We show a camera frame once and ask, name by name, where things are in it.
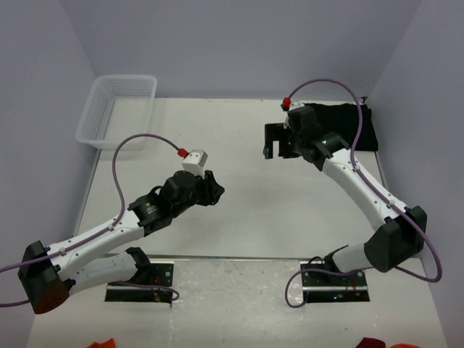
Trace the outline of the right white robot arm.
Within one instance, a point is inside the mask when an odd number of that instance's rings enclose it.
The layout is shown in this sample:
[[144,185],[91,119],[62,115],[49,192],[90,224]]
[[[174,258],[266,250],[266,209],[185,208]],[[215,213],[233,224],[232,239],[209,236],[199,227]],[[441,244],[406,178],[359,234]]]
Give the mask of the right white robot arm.
[[419,206],[410,208],[390,194],[338,133],[323,130],[311,106],[291,106],[283,123],[268,123],[264,132],[265,159],[273,158],[277,143],[279,157],[302,157],[313,164],[347,193],[373,229],[365,243],[343,246],[325,256],[327,282],[339,285],[349,272],[366,268],[385,273],[423,250],[420,233],[426,228],[425,211]]

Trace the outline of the black t shirt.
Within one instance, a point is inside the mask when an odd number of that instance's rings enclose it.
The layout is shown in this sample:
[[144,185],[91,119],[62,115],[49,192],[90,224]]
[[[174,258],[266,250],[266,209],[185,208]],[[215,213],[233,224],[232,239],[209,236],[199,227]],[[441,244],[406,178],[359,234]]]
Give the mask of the black t shirt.
[[[350,146],[355,139],[359,125],[359,115],[355,104],[324,105],[306,103],[311,106],[326,133],[338,133]],[[377,152],[378,139],[373,127],[372,109],[362,104],[362,130],[355,149],[363,152]]]

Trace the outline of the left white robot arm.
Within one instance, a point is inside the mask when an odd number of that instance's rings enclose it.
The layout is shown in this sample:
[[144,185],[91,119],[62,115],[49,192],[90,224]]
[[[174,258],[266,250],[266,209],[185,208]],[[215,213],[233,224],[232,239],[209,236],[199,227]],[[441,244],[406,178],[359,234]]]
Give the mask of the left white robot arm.
[[29,244],[18,278],[33,312],[50,312],[72,295],[103,283],[146,283],[151,268],[141,249],[130,248],[114,257],[106,253],[168,227],[190,207],[216,205],[224,192],[212,171],[195,176],[181,170],[111,221],[49,246],[41,241]]

